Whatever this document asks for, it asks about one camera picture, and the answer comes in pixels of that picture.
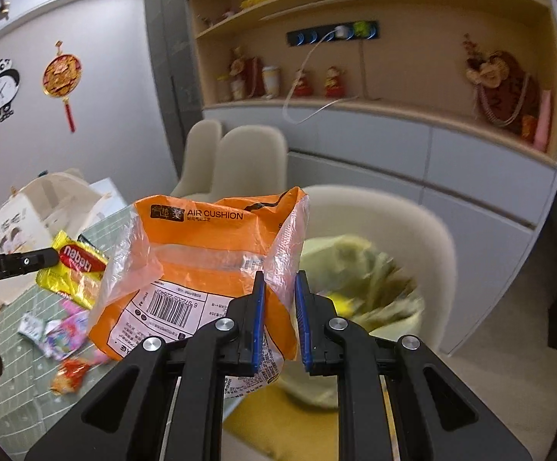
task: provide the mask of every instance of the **cable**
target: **cable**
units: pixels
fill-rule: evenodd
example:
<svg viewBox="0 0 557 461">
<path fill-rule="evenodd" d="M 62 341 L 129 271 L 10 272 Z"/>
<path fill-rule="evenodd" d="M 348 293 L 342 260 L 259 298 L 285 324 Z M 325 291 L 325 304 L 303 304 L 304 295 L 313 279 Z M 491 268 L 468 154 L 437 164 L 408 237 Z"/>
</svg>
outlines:
<svg viewBox="0 0 557 461">
<path fill-rule="evenodd" d="M 292 119 L 291 116 L 289 116 L 289 113 L 287 112 L 287 109 L 289 107 L 289 101 L 292 99 L 292 95 L 293 92 L 296 89 L 296 85 L 298 84 L 298 81 L 300 80 L 300 78 L 302 77 L 302 72 L 304 71 L 304 66 L 306 65 L 306 63 L 308 62 L 308 59 L 310 59 L 310 56 L 313 55 L 313 52 L 317 49 L 317 47 L 322 44 L 325 39 L 330 36 L 331 34 L 337 32 L 339 29 L 339 27 L 341 26 L 337 26 L 335 27 L 332 31 L 330 31 L 329 33 L 327 33 L 327 35 L 325 35 L 323 38 L 321 38 L 319 40 L 319 42 L 312 48 L 312 50 L 310 52 L 308 52 L 308 55 L 306 56 L 306 58 L 304 59 L 304 62 L 302 63 L 302 66 L 298 69 L 298 75 L 296 76 L 296 80 L 293 82 L 292 85 L 292 89 L 289 91 L 289 94 L 287 95 L 287 98 L 285 99 L 285 102 L 283 103 L 283 118 L 285 119 L 285 121 L 288 121 L 291 124 L 301 124 L 303 122 L 305 122 L 307 119 L 312 118 L 315 114 L 321 112 L 322 110 L 324 110 L 326 107 L 329 106 L 333 106 L 334 104 L 336 104 L 337 102 L 341 102 L 341 101 L 351 101 L 356 99 L 357 97 L 349 97 L 346 99 L 336 99 L 332 102 L 330 102 L 329 104 L 326 104 L 325 106 L 323 106 L 321 109 L 317 109 L 313 114 L 306 116 L 304 119 L 302 119 L 301 121 L 294 121 Z"/>
</svg>

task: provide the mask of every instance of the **panda wall clock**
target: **panda wall clock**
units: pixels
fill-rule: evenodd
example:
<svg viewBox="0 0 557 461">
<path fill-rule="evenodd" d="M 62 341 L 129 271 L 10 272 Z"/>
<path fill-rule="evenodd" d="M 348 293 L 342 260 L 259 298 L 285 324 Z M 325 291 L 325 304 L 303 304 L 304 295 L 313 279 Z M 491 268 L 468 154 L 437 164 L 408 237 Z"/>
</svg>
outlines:
<svg viewBox="0 0 557 461">
<path fill-rule="evenodd" d="M 0 123 L 13 115 L 12 101 L 18 93 L 20 74 L 10 59 L 0 60 Z"/>
<path fill-rule="evenodd" d="M 78 86 L 78 83 L 80 83 L 80 78 L 83 75 L 83 66 L 78 57 L 61 51 L 62 44 L 62 41 L 56 42 L 56 59 L 53 59 L 46 67 L 42 83 L 46 95 L 63 100 L 70 131 L 74 133 L 76 131 L 76 125 L 74 124 L 74 117 L 71 114 L 68 95 Z"/>
</svg>

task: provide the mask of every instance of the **yellow snack package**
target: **yellow snack package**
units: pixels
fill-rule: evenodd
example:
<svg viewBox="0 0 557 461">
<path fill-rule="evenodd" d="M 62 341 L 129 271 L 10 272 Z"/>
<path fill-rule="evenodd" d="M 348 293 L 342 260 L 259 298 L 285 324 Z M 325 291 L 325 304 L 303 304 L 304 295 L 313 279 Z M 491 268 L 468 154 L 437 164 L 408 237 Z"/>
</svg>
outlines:
<svg viewBox="0 0 557 461">
<path fill-rule="evenodd" d="M 108 259 L 93 247 L 71 239 L 64 231 L 56 234 L 52 248 L 58 252 L 59 262 L 40 270 L 35 282 L 87 310 L 92 309 Z"/>
<path fill-rule="evenodd" d="M 90 340 L 121 360 L 151 335 L 166 342 L 188 338 L 224 317 L 233 298 L 249 294 L 261 270 L 266 284 L 261 367 L 253 378 L 225 378 L 225 396 L 276 380 L 298 346 L 290 310 L 308 196 L 298 187 L 216 203 L 152 196 L 134 203 L 130 213 L 89 315 Z"/>
</svg>

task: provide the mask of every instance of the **red tassel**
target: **red tassel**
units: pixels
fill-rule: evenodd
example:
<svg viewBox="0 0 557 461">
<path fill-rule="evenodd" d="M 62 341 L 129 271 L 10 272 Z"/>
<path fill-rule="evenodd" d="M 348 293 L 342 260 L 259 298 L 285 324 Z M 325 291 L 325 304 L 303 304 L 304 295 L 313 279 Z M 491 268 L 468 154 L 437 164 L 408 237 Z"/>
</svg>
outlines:
<svg viewBox="0 0 557 461">
<path fill-rule="evenodd" d="M 71 114 L 70 103 L 66 99 L 63 100 L 63 103 L 65 104 L 65 114 L 67 115 L 67 121 L 70 124 L 70 131 L 75 133 L 76 125 L 74 124 L 74 116 Z"/>
</svg>

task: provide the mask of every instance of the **chinese knot decoration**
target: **chinese knot decoration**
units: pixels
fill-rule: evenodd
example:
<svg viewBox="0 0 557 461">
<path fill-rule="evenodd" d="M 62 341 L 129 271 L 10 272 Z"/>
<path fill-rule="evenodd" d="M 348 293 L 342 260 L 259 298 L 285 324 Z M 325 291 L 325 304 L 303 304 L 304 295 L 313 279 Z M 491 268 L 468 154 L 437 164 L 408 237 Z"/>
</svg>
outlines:
<svg viewBox="0 0 557 461">
<path fill-rule="evenodd" d="M 72 133 L 76 131 L 74 118 L 71 114 L 68 95 L 80 83 L 83 66 L 75 55 L 61 51 L 62 41 L 56 42 L 56 59 L 44 71 L 44 93 L 50 97 L 60 98 L 65 105 L 65 114 Z"/>
</svg>

